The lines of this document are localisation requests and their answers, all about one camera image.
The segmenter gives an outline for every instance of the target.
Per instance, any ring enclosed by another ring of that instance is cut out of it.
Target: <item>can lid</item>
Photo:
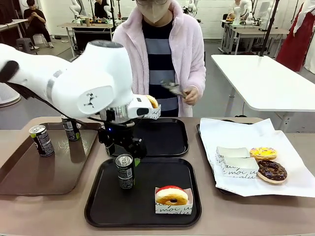
[[[30,134],[37,134],[41,131],[44,131],[46,127],[44,125],[36,125],[29,130]]]
[[[130,165],[132,161],[133,161],[132,156],[128,154],[123,154],[116,158],[116,165],[124,167]]]

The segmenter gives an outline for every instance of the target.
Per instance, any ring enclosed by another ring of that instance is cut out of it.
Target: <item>plastic tray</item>
[[[185,124],[178,119],[142,119],[133,132],[136,138],[144,140],[147,157],[179,157],[189,149]],[[115,147],[114,157],[126,154],[122,147]]]
[[[191,188],[191,215],[155,214],[155,187],[176,185]],[[187,227],[201,215],[201,203],[191,164],[180,158],[144,158],[135,168],[135,186],[119,187],[114,159],[99,168],[85,218],[95,227]]]
[[[41,157],[29,136],[0,169],[0,195],[61,195],[76,186],[97,131],[80,129],[81,139],[68,141],[62,123],[44,123],[55,149],[49,157]],[[99,128],[88,123],[88,128]]]
[[[223,119],[223,121],[234,122],[234,121],[229,120],[229,119]],[[200,138],[200,140],[201,140],[200,124],[197,125],[197,130],[198,130],[199,138]],[[202,140],[201,140],[201,143],[202,143],[204,152],[206,153],[206,150],[205,150],[205,147],[204,147],[204,145],[203,145]],[[215,180],[215,174],[214,174],[213,169],[212,169],[211,166],[210,166],[210,169],[211,169],[211,172],[212,172],[213,180],[216,182],[216,180]],[[226,195],[236,195],[235,193],[231,193],[231,192],[226,191],[226,190],[221,189],[221,188],[217,188],[217,189],[218,189],[221,193],[226,194]]]

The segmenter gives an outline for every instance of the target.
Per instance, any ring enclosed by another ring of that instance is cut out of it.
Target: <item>face mask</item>
[[[170,0],[165,4],[157,4],[155,1],[150,1],[141,5],[137,1],[137,6],[142,15],[144,15],[152,23],[158,22],[167,12],[170,5]]]

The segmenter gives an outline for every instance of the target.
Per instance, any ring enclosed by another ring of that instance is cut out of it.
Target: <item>strawberry donut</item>
[[[180,206],[188,202],[187,193],[177,186],[165,186],[156,193],[156,202],[164,205]]]

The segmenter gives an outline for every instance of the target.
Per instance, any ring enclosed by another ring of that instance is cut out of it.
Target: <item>donut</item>
[[[253,148],[250,155],[256,160],[273,160],[277,157],[277,151],[270,147],[259,147]]]
[[[177,186],[165,186],[156,193],[156,202],[164,205],[180,206],[188,202],[187,193]]]
[[[154,97],[152,97],[152,96],[150,96],[150,95],[146,95],[146,97],[147,97],[148,100],[151,102],[152,107],[153,107],[154,109],[158,108],[158,101],[157,101]]]
[[[283,183],[287,177],[285,168],[277,162],[264,160],[258,161],[258,176],[269,183]]]

